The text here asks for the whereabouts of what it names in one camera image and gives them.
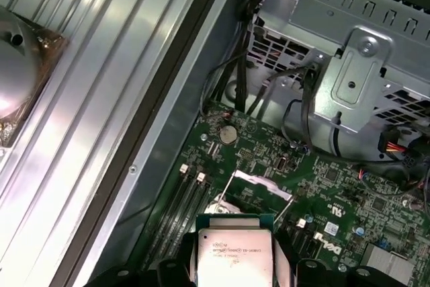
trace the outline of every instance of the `corrugated metal panel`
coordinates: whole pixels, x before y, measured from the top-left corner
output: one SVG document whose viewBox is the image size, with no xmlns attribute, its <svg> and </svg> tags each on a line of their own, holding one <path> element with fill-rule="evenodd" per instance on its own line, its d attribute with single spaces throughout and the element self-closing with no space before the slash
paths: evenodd
<svg viewBox="0 0 430 287">
<path fill-rule="evenodd" d="M 53 277 L 192 0 L 0 0 L 71 43 L 1 161 L 0 286 Z"/>
</svg>

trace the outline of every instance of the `green circuit board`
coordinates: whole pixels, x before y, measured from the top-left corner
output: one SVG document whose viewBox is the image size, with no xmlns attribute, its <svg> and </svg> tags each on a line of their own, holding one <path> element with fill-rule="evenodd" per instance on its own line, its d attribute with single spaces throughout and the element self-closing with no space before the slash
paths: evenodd
<svg viewBox="0 0 430 287">
<path fill-rule="evenodd" d="M 291 237 L 299 253 L 338 270 L 359 265 L 372 243 L 415 265 L 409 286 L 429 285 L 430 222 L 423 212 L 406 207 L 414 197 L 377 197 L 364 190 L 357 169 L 291 149 L 278 129 L 218 102 L 211 103 L 207 117 L 196 121 L 143 230 L 142 267 L 157 257 L 175 255 L 181 236 L 193 229 L 196 214 L 223 191 L 236 169 L 270 179 L 293 195 L 277 229 Z M 380 192 L 397 190 L 378 177 L 367 180 Z M 237 178 L 225 199 L 243 213 L 275 216 L 287 204 L 266 187 Z M 309 243 L 312 250 L 304 250 Z"/>
</svg>

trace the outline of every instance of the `silver metal bracket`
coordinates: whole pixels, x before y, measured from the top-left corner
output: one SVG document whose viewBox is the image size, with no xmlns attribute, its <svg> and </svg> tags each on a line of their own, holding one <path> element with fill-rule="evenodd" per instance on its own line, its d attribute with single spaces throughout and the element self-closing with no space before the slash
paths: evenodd
<svg viewBox="0 0 430 287">
<path fill-rule="evenodd" d="M 378 33 L 356 28 L 342 55 L 335 55 L 316 91 L 314 113 L 326 120 L 340 118 L 340 127 L 358 132 L 372 117 L 384 88 L 382 67 L 391 42 Z"/>
</svg>

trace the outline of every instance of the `chip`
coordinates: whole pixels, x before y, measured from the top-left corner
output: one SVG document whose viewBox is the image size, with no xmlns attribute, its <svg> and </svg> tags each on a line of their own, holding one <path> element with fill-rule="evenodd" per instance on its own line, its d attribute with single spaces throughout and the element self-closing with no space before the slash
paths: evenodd
<svg viewBox="0 0 430 287">
<path fill-rule="evenodd" d="M 329 169 L 327 171 L 327 174 L 325 175 L 325 178 L 327 178 L 330 181 L 336 181 L 337 179 L 337 170 L 336 169 Z"/>
<path fill-rule="evenodd" d="M 324 232 L 336 237 L 337 231 L 339 231 L 339 225 L 332 222 L 327 222 L 324 228 Z"/>
<path fill-rule="evenodd" d="M 385 207 L 385 201 L 381 198 L 375 198 L 374 203 L 372 204 L 372 208 L 375 210 L 382 212 Z"/>
<path fill-rule="evenodd" d="M 297 195 L 298 196 L 305 196 L 307 191 L 304 188 L 298 188 L 297 189 Z"/>
</svg>

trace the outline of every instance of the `motherboard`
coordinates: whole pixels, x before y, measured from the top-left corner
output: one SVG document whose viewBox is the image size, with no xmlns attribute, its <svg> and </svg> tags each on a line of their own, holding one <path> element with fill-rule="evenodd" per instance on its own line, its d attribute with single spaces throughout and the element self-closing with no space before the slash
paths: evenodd
<svg viewBox="0 0 430 287">
<path fill-rule="evenodd" d="M 236 170 L 266 179 L 271 189 L 233 178 Z M 407 286 L 428 286 L 430 221 L 422 201 L 377 196 L 359 172 L 293 149 L 278 129 L 214 101 L 194 124 L 132 258 L 148 268 L 174 257 L 203 212 L 273 214 L 277 234 L 302 258 L 340 272 L 370 265 Z M 366 181 L 378 192 L 398 189 L 373 175 Z"/>
</svg>

